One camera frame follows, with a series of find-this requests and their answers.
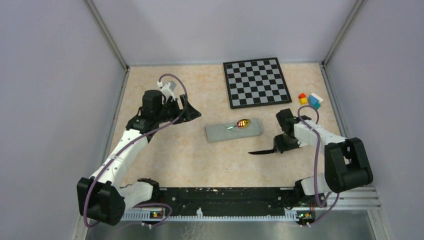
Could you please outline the dark purple knife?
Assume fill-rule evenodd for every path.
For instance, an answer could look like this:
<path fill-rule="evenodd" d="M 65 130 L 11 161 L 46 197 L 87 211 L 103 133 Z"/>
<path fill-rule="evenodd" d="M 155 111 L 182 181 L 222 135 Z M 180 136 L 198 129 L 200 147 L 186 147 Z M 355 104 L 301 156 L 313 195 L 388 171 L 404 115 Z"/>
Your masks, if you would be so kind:
<path fill-rule="evenodd" d="M 268 149 L 268 150 L 258 150 L 258 151 L 251 151 L 248 152 L 251 155 L 267 155 L 267 154 L 273 154 L 276 151 L 274 149 Z"/>

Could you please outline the grey cloth napkin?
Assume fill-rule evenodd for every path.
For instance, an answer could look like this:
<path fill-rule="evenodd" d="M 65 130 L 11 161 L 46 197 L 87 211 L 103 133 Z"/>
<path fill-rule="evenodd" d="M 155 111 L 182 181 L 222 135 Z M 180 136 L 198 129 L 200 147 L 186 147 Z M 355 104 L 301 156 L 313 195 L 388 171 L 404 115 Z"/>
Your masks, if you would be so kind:
<path fill-rule="evenodd" d="M 262 122 L 258 118 L 248 118 L 251 123 L 246 128 L 232 128 L 236 122 L 221 123 L 214 125 L 207 125 L 205 127 L 206 138 L 209 143 L 225 142 L 230 140 L 258 137 L 264 133 Z"/>

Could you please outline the iridescent metal spoon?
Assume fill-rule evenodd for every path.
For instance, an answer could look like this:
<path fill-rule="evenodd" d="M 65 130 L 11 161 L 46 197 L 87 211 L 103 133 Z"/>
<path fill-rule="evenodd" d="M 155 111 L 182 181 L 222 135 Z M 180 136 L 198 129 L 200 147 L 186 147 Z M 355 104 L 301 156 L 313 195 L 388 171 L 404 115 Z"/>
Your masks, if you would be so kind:
<path fill-rule="evenodd" d="M 238 120 L 234 125 L 229 126 L 227 130 L 238 128 L 238 129 L 244 129 L 247 128 L 251 124 L 251 120 L 247 118 L 243 118 Z"/>

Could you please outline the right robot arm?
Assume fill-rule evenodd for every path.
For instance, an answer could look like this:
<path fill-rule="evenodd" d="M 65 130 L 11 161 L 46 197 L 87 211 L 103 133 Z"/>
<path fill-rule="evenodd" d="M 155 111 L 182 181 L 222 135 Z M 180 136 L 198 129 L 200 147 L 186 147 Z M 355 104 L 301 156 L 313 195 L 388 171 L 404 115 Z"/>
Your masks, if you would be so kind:
<path fill-rule="evenodd" d="M 276 114 L 282 134 L 274 138 L 274 151 L 284 153 L 305 146 L 315 148 L 313 176 L 297 180 L 293 200 L 307 206 L 314 195 L 342 193 L 369 185 L 373 171 L 362 140 L 336 135 L 306 115 L 287 108 Z"/>

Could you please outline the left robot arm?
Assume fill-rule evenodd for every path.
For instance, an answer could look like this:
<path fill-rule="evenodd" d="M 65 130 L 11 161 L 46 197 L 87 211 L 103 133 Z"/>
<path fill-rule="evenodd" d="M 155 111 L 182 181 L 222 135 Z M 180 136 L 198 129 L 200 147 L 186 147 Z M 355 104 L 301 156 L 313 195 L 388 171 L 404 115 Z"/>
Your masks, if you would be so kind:
<path fill-rule="evenodd" d="M 142 106 L 125 126 L 122 137 L 104 163 L 90 177 L 82 177 L 77 185 L 79 213 L 87 227 L 88 219 L 115 226 L 124 212 L 137 204 L 154 207 L 160 202 L 158 182 L 143 178 L 122 186 L 135 158 L 158 131 L 201 117 L 192 107 L 187 93 L 176 99 L 163 90 L 147 90 Z"/>

